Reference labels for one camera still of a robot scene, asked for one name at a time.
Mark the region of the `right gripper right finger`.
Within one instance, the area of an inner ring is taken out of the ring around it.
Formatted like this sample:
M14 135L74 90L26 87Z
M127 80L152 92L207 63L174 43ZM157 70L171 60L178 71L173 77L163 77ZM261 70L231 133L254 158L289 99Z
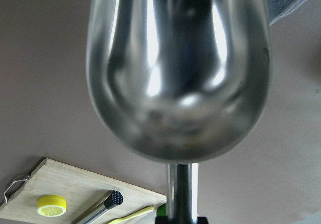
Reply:
M208 219L204 216L197 217L197 224L208 224Z

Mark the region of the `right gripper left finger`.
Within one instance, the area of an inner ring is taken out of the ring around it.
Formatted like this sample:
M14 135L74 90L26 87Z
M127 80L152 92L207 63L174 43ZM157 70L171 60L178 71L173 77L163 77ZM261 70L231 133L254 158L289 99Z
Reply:
M169 219L167 216L157 216L155 218L155 224L169 224Z

